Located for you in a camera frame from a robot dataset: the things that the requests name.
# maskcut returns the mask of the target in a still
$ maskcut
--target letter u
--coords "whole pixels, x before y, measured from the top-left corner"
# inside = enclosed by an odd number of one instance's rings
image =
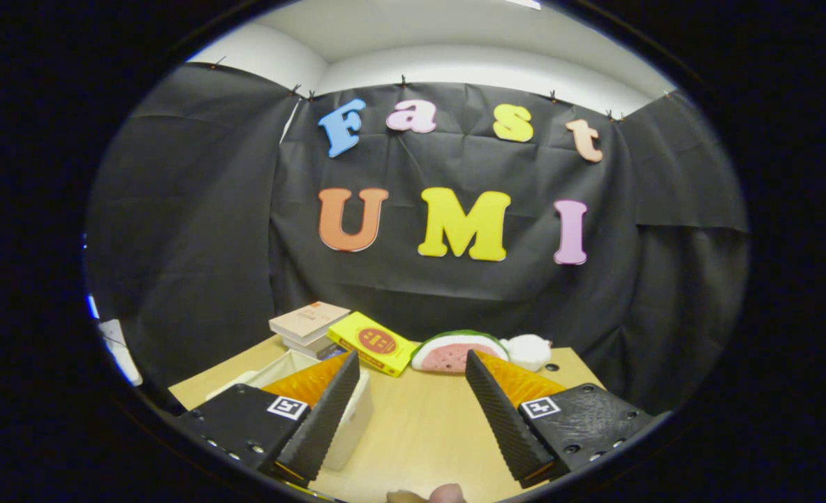
[[[362,225],[360,232],[355,235],[349,235],[341,229],[345,203],[349,198],[351,198],[351,191],[348,189],[333,188],[320,191],[320,201],[323,202],[323,209],[320,210],[320,239],[329,248],[342,252],[359,252],[372,245],[378,235],[381,201],[388,198],[388,191],[384,189],[360,191],[360,198],[364,201]]]

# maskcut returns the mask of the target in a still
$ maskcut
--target stack of books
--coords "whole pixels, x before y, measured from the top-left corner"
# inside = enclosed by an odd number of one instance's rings
[[[343,353],[343,348],[327,337],[329,327],[345,319],[349,309],[314,302],[270,319],[270,330],[282,336],[282,344],[317,360]]]

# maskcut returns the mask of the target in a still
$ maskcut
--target letter f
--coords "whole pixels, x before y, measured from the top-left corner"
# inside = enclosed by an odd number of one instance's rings
[[[318,124],[326,128],[326,134],[329,136],[330,157],[345,152],[360,140],[359,136],[349,133],[348,129],[360,130],[362,122],[357,112],[364,108],[366,103],[358,98],[320,119]]]

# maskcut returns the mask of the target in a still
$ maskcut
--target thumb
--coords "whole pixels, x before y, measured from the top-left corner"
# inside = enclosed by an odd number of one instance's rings
[[[444,484],[432,491],[432,496],[428,497],[428,503],[466,503],[463,498],[463,490],[459,484]]]

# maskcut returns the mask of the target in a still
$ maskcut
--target white plush toy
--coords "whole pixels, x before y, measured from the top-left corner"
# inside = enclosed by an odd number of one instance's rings
[[[518,337],[512,337],[511,340],[499,340],[499,344],[502,344],[508,351],[509,362],[531,372],[537,372],[552,358],[552,351],[550,351],[552,341],[544,340],[538,335],[518,335]]]

